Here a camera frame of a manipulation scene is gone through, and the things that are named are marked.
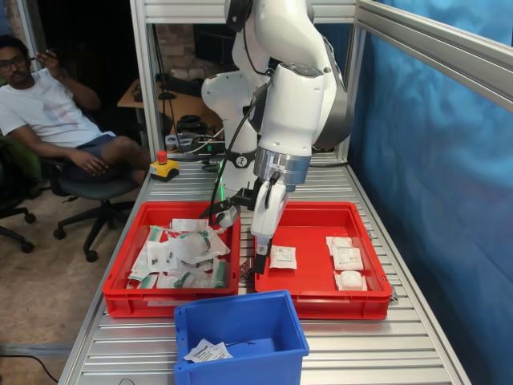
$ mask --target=eyeglasses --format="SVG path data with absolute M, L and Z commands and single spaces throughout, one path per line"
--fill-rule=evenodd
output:
M 12 60 L 0 60 L 0 70 L 10 71 L 10 69 L 13 67 L 13 64 L 16 66 L 16 68 L 20 68 L 23 67 L 25 63 L 25 56 L 23 55 L 18 55 Z

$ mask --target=blue crate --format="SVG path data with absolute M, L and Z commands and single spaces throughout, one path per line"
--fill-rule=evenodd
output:
M 175 309 L 176 385 L 298 385 L 309 347 L 286 290 L 205 299 Z M 184 359 L 203 339 L 232 359 Z M 246 342 L 231 345 L 235 342 Z

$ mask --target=blue shorts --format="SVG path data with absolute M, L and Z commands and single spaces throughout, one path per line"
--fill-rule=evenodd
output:
M 115 136 L 111 136 L 108 134 L 101 135 L 90 142 L 79 145 L 77 149 L 89 152 L 90 154 L 96 156 L 98 159 L 103 160 L 103 149 L 109 142 L 111 142 L 114 139 Z M 103 174 L 91 175 L 89 172 L 87 172 L 83 168 L 80 168 L 73 162 L 68 162 L 62 170 L 62 174 L 66 179 L 81 183 L 103 183 L 118 178 L 120 176 L 133 179 L 132 173 L 132 168 L 130 168 L 127 165 L 120 165 L 119 167 L 107 168 Z

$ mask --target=man's hand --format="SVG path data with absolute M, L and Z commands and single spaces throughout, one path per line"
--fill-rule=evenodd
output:
M 73 163 L 75 163 L 80 168 L 83 168 L 91 175 L 103 174 L 105 169 L 109 167 L 101 159 L 98 159 L 96 156 L 90 154 L 89 152 L 80 151 L 77 149 L 71 152 L 69 158 Z
M 50 72 L 50 75 L 55 79 L 61 82 L 66 78 L 66 74 L 61 68 L 59 64 L 59 60 L 57 59 L 57 55 L 50 51 L 46 50 L 44 54 L 40 54 L 39 52 L 35 54 L 35 58 L 38 62 L 40 62 L 43 66 L 45 66 Z

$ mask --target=office chair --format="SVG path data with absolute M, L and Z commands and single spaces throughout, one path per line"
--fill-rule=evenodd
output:
M 4 185 L 4 172 L 3 172 L 3 166 L 0 164 L 0 189 Z M 11 201 L 8 203 L 0 202 L 0 219 L 12 217 L 14 215 L 24 214 L 25 215 L 25 222 L 30 224 L 35 222 L 35 215 L 29 213 L 29 210 L 27 210 L 25 207 L 16 207 L 21 199 L 16 201 Z M 0 226 L 0 235 L 3 235 L 4 237 L 8 237 L 11 239 L 14 239 L 15 241 L 18 241 L 22 245 L 22 251 L 24 253 L 30 253 L 34 249 L 34 245 L 32 245 L 30 242 L 28 242 L 22 235 L 6 229 L 3 226 Z
M 128 215 L 123 213 L 123 211 L 131 209 L 135 203 L 134 201 L 111 203 L 110 200 L 121 197 L 123 194 L 136 189 L 138 187 L 137 183 L 124 177 L 94 184 L 74 182 L 65 178 L 61 173 L 61 168 L 66 163 L 65 160 L 42 158 L 42 162 L 46 165 L 46 171 L 50 177 L 50 189 L 53 194 L 59 197 L 73 196 L 100 202 L 99 207 L 95 209 L 87 210 L 84 213 L 60 221 L 57 224 L 57 229 L 54 231 L 54 237 L 61 240 L 66 237 L 64 226 L 87 221 L 89 219 L 96 219 L 83 245 L 86 260 L 88 262 L 96 261 L 98 254 L 94 250 L 91 250 L 90 247 L 103 225 L 107 223 L 107 227 L 113 229 L 114 219 L 122 221 L 123 223 L 126 222 Z

